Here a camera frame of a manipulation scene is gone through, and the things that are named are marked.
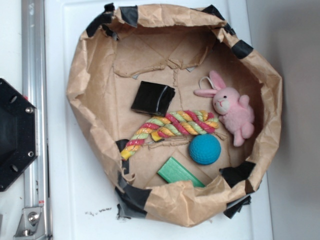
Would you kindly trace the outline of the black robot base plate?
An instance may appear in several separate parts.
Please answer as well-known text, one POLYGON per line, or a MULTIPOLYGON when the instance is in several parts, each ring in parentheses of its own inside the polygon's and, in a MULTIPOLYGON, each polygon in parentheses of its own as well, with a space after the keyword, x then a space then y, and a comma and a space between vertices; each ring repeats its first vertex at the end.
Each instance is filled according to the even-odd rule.
POLYGON ((0 80, 0 191, 5 192, 37 157, 37 109, 0 80))

